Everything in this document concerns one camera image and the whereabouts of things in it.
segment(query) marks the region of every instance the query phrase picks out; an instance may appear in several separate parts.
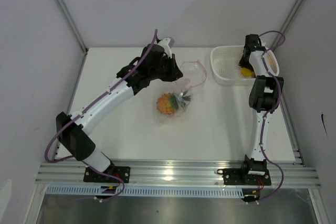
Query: yellow object in basket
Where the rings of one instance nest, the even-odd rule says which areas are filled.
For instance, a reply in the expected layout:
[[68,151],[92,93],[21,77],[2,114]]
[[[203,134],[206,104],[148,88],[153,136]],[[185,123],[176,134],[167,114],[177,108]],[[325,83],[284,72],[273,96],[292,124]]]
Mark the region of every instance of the yellow object in basket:
[[241,68],[241,74],[244,77],[254,77],[254,72],[247,68]]

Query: gray wall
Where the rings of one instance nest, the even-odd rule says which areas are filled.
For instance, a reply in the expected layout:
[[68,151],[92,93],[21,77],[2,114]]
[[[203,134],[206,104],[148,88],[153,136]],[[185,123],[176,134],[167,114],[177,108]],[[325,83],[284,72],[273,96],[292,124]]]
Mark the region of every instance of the gray wall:
[[65,1],[88,47],[143,46],[155,28],[176,46],[211,47],[279,29],[295,0]]
[[[336,0],[307,0],[277,50],[284,92],[306,163],[315,166],[336,221]],[[324,114],[327,134],[321,114]]]
[[0,0],[0,185],[3,219],[21,223],[55,116],[69,104],[82,54],[53,0]]

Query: toy pineapple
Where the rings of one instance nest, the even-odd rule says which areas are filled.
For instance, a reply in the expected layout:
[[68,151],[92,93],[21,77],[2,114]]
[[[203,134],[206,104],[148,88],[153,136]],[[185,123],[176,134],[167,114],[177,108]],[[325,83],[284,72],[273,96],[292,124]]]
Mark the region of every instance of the toy pineapple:
[[186,109],[191,101],[191,96],[186,95],[188,90],[181,94],[167,93],[163,94],[156,102],[157,109],[164,115],[173,115],[180,107]]

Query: perforated basket bottom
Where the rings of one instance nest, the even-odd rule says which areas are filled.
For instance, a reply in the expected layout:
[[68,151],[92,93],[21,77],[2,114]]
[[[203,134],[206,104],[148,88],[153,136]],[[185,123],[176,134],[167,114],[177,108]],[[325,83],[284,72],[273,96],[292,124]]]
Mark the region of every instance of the perforated basket bottom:
[[225,79],[252,79],[242,75],[238,65],[240,59],[217,58],[214,60],[214,71]]

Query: white plastic basket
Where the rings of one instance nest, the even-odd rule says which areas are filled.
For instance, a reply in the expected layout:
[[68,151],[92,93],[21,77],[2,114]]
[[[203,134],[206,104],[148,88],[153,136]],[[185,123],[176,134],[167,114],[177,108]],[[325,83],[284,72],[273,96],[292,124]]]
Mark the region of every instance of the white plastic basket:
[[[255,78],[244,77],[238,65],[244,46],[216,47],[211,51],[210,61],[215,80],[220,85],[253,85]],[[272,51],[267,52],[267,59],[276,76],[279,74],[277,59]]]

